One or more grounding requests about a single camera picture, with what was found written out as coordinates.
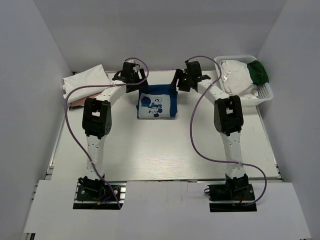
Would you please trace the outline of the blue t shirt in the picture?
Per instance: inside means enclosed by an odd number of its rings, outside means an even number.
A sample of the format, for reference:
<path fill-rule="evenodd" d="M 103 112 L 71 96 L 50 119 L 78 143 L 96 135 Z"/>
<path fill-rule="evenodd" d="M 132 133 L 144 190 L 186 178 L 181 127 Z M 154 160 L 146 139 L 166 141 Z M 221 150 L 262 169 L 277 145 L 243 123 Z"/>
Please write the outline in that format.
<path fill-rule="evenodd" d="M 171 84 L 156 84 L 138 92 L 138 119 L 175 118 L 178 112 L 178 91 Z"/>

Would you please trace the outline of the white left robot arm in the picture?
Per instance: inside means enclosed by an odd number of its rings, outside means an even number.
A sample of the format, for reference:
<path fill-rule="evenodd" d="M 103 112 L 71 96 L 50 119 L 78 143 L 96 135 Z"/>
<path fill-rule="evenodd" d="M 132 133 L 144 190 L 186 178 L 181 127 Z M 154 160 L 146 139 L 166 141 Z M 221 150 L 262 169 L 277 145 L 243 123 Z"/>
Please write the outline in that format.
<path fill-rule="evenodd" d="M 122 70 L 113 76 L 111 85 L 94 98 L 84 103 L 82 128 L 87 140 L 87 170 L 85 176 L 91 180 L 104 180 L 104 144 L 112 128 L 112 106 L 126 93 L 148 86 L 148 72 L 131 57 L 123 62 Z"/>

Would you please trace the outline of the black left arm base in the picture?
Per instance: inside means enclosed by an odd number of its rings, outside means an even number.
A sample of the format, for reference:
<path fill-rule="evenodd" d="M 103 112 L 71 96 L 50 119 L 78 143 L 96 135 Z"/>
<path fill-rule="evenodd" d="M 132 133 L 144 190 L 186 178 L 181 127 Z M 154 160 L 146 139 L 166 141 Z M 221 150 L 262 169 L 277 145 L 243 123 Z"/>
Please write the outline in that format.
<path fill-rule="evenodd" d="M 74 210 L 120 210 L 125 201 L 126 184 L 111 183 L 112 189 L 100 179 L 80 177 L 77 181 Z"/>

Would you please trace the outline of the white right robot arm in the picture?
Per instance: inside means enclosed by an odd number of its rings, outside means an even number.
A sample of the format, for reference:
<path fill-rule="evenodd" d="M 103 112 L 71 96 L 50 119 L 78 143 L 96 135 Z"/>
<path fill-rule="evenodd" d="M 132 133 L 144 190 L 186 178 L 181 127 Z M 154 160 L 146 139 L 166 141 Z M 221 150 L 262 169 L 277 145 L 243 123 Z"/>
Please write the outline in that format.
<path fill-rule="evenodd" d="M 223 92 L 215 81 L 210 81 L 208 75 L 204 75 L 201 65 L 198 61 L 185 61 L 186 68 L 184 70 L 177 69 L 173 77 L 172 83 L 178 87 L 180 91 L 189 92 L 194 89 L 200 94 L 200 98 L 192 111 L 189 135 L 190 141 L 195 152 L 203 159 L 214 163 L 224 163 L 227 165 L 225 177 L 228 180 L 247 180 L 240 145 L 240 135 L 244 124 L 241 100 L 239 96 L 230 96 Z M 206 98 L 214 107 L 213 123 L 216 131 L 220 133 L 225 160 L 216 160 L 201 154 L 195 145 L 193 139 L 193 120 L 200 101 Z"/>

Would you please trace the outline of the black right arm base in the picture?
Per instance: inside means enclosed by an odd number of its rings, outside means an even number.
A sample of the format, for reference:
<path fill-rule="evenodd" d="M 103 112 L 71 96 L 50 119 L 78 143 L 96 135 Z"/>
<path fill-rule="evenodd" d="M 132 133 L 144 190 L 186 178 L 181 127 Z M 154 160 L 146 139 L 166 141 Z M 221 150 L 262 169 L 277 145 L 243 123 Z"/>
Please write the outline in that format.
<path fill-rule="evenodd" d="M 211 213 L 257 211 L 257 205 L 253 203 L 255 200 L 253 186 L 246 174 L 240 178 L 227 177 L 224 184 L 210 184 L 203 192 L 209 197 Z"/>

